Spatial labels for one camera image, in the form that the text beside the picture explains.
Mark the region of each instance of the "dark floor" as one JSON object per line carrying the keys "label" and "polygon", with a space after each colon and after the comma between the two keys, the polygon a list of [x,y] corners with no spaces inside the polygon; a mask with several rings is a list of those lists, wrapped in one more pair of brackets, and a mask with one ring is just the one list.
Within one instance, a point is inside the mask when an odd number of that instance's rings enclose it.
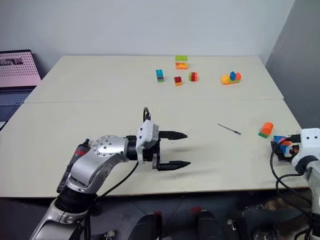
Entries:
{"label": "dark floor", "polygon": [[[200,210],[209,210],[218,219],[227,239],[237,240],[237,234],[227,225],[228,218],[244,217],[247,231],[251,232],[257,226],[274,225],[300,214],[293,208],[280,211],[265,210],[262,204],[237,209],[239,201],[245,205],[250,204],[249,198],[246,200],[248,195],[248,192],[223,192],[108,197],[101,202],[101,214],[91,217],[92,234],[113,230],[116,231],[114,240],[126,240],[142,216],[161,212],[163,233],[169,236],[168,239],[195,240],[195,216]],[[264,202],[274,195],[274,191],[262,191],[258,198]],[[28,239],[50,202],[51,199],[0,199],[0,239]]]}

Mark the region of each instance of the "table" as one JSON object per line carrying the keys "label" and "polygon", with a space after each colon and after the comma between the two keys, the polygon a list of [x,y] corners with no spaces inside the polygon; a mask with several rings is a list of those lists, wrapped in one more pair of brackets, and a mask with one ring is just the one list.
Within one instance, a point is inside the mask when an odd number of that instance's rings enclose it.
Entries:
{"label": "table", "polygon": [[[274,123],[274,135],[295,134],[300,129],[282,99],[25,103],[0,132],[0,196],[56,196],[77,145],[85,138],[94,141],[107,134],[136,134],[144,106],[161,130],[188,135],[161,141],[162,161],[183,160],[191,165],[158,172],[145,163],[111,195],[274,189],[270,138],[258,136],[259,129],[268,121]],[[118,164],[98,193],[119,182],[134,164]],[[295,172],[288,163],[274,161],[274,165],[279,175]],[[307,186],[302,177],[286,183]]]}
{"label": "table", "polygon": [[[64,56],[25,102],[283,99],[257,56],[189,56],[188,63],[188,70],[176,70],[174,56]],[[165,82],[157,82],[156,69]],[[242,82],[222,85],[231,71]],[[199,82],[188,81],[190,72],[198,72]],[[177,76],[183,87],[175,87]]]}

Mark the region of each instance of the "green block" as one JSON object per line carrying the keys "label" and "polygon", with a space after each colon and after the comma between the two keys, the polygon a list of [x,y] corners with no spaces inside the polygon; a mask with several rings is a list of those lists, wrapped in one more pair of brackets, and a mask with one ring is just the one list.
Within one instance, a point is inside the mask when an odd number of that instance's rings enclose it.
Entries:
{"label": "green block", "polygon": [[261,132],[259,132],[258,135],[261,136],[261,137],[263,137],[263,138],[265,138],[265,139],[267,139],[267,138],[269,137],[269,135],[263,134],[263,133],[261,133]]}
{"label": "green block", "polygon": [[175,56],[176,61],[188,61],[188,56],[177,55]]}

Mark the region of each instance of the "laptop screen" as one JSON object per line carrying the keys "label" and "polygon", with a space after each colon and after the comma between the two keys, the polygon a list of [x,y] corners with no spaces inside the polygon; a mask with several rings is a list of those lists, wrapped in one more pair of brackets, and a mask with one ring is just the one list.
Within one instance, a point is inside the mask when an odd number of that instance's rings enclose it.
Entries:
{"label": "laptop screen", "polygon": [[40,83],[30,50],[0,51],[0,88],[37,86]]}

